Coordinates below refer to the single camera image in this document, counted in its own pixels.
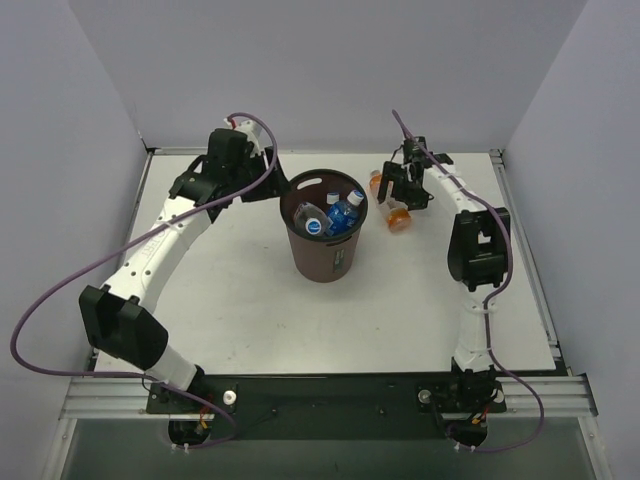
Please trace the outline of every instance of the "water bottle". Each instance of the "water bottle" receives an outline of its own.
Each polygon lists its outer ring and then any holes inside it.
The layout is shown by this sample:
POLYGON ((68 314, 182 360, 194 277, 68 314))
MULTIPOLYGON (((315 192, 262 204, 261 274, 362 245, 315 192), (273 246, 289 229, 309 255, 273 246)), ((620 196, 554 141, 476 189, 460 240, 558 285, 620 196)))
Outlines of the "water bottle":
POLYGON ((293 223, 309 235, 321 236, 327 231, 331 221, 327 215, 309 202, 302 202, 293 214, 293 223))
POLYGON ((348 231, 358 221, 358 205, 364 196, 357 190, 352 190, 347 200, 334 203, 329 209, 327 217, 331 224, 327 229, 327 235, 333 237, 348 231))
POLYGON ((331 208, 331 205, 334 203, 338 203, 340 201, 340 192, 329 192, 327 193, 327 205, 331 208))

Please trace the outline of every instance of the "brown trash can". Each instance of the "brown trash can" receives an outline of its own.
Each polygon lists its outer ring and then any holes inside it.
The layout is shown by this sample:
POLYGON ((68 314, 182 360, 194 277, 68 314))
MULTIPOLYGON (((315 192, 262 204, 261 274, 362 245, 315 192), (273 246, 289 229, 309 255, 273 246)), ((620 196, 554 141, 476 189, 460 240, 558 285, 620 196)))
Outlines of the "brown trash can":
POLYGON ((290 181, 291 191, 280 197, 280 214, 287 226, 293 260, 302 275, 314 282, 333 282, 351 268, 360 236, 360 227, 367 218, 367 195, 353 178, 336 170, 309 170, 290 181), (310 202, 326 212, 327 193, 339 192, 340 199, 358 190, 364 198, 358 206, 358 221, 347 232, 334 237, 316 237, 298 230, 293 214, 302 202, 310 202))

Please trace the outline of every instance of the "white wall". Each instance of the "white wall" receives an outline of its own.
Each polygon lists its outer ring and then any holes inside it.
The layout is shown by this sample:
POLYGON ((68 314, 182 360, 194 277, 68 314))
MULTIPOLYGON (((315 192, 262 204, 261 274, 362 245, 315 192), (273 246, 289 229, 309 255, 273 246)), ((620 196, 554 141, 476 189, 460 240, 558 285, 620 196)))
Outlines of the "white wall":
POLYGON ((506 145, 585 0, 70 0, 151 146, 235 110, 285 148, 506 145))
MULTIPOLYGON (((0 65, 0 478, 33 480, 68 381, 22 370, 9 337, 38 294, 120 244, 145 152, 65 1, 0 3, 0 65)), ((29 360, 83 365, 80 288, 27 325, 29 360)))
POLYGON ((561 345, 588 372, 618 478, 640 476, 640 4, 590 0, 506 171, 561 345))

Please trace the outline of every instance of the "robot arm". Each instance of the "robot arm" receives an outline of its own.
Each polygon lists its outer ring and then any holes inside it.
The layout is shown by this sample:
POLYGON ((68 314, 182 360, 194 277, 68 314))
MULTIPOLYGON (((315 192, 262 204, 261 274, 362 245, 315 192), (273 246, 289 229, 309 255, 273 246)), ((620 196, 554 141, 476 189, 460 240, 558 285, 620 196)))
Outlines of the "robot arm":
POLYGON ((259 125, 251 120, 234 129, 215 130, 207 154, 176 178, 152 230, 163 224, 167 227, 142 243, 101 288, 84 289, 80 310, 94 348, 181 390, 189 389, 198 372, 203 373, 171 348, 168 332, 153 311, 184 254, 230 202, 181 219, 183 214, 253 183, 266 172, 265 156, 276 167, 242 200, 264 200, 288 191, 288 181, 278 159, 272 158, 272 150, 265 149, 263 156, 259 134, 259 125))
MULTIPOLYGON (((424 137, 418 137, 418 141, 426 147, 424 137)), ((403 165, 385 163, 378 201, 385 199, 389 188, 391 196, 405 202, 410 210, 426 208, 435 197, 453 218, 447 263, 461 290, 460 330, 453 358, 462 371, 489 370, 493 362, 487 350, 483 300, 502 283, 507 271, 504 237, 486 208, 461 193, 453 178, 469 189, 451 158, 436 155, 445 170, 442 171, 409 139, 403 144, 403 154, 403 165)), ((508 211, 496 210, 509 230, 508 211)), ((494 309, 495 299, 489 304, 489 310, 494 309)))

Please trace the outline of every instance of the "white tabletop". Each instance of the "white tabletop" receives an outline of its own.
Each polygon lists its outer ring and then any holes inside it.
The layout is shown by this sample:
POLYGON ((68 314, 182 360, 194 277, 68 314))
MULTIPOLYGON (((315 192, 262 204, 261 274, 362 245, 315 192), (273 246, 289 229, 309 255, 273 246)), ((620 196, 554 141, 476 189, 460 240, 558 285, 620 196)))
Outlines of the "white tabletop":
MULTIPOLYGON (((488 155, 451 157, 471 189, 504 205, 488 155)), ((193 158, 153 158, 134 236, 148 230, 193 158)), ((289 178, 332 168, 366 185, 369 171, 388 158, 290 153, 281 162, 289 178)), ((154 315, 170 344, 207 373, 449 371, 460 311, 460 292, 447 269, 453 219, 437 199, 412 214, 412 228, 392 235, 370 204, 351 270, 318 284, 296 270, 278 200, 236 200, 187 252, 154 315)), ((510 369, 552 370, 515 239, 513 248, 513 283, 493 315, 494 351, 510 369)), ((134 370, 104 353, 96 369, 134 370)))

